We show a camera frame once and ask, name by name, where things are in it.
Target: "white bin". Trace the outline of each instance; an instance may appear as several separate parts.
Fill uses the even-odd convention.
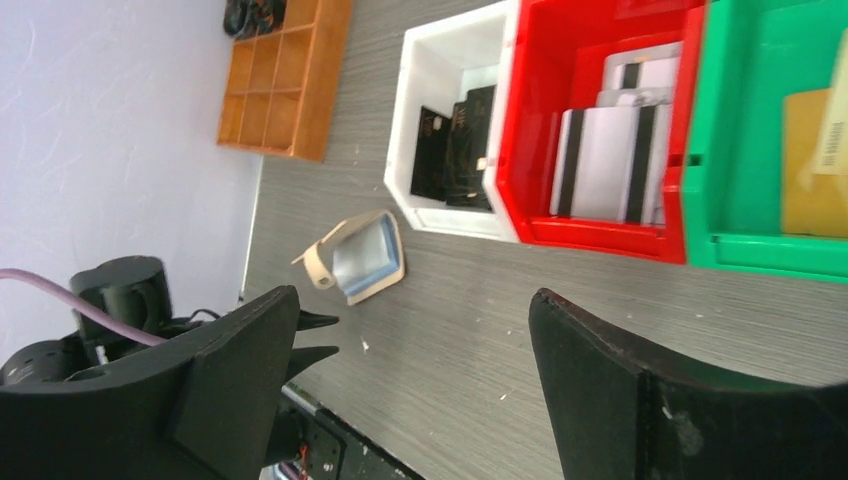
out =
[[[415,230],[517,242],[495,187],[518,24],[518,0],[406,31],[384,182]],[[410,194],[421,107],[450,115],[468,90],[497,84],[484,187],[493,212],[448,207]]]

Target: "white wall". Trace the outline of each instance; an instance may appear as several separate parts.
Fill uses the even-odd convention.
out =
[[[4,0],[0,267],[63,285],[129,254],[165,261],[175,311],[241,288],[260,159],[215,146],[223,0]],[[0,362],[75,328],[0,282]]]

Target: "black box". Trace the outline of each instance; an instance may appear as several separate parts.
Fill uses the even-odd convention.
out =
[[[448,144],[445,194],[446,203],[452,207],[470,207],[492,210],[489,199],[483,189],[483,174],[486,170],[486,149],[489,144],[489,126],[492,122],[492,103],[495,86],[483,87],[468,92],[468,99],[461,111],[454,107],[454,123],[451,129],[451,142]],[[457,122],[457,115],[462,122]],[[454,129],[458,139],[454,140]]]
[[[412,185],[409,188],[411,194],[433,200],[445,200],[445,157],[450,130],[449,117],[427,107],[421,107],[418,143],[415,145],[415,164],[412,167]]]

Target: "wooden shelf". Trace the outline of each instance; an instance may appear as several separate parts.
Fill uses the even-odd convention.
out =
[[[352,0],[289,0],[281,28],[233,43],[218,145],[324,160]]]

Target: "gray wood surface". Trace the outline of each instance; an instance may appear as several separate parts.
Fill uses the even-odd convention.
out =
[[[297,383],[425,477],[476,480],[562,478],[527,332],[539,287],[723,367],[803,384],[848,377],[846,286],[408,227],[382,184],[403,32],[485,3],[357,2],[326,162],[265,160],[247,296],[293,284],[304,308],[342,318],[298,335],[342,350]],[[401,284],[351,308],[289,265],[339,220],[386,206],[402,224]]]

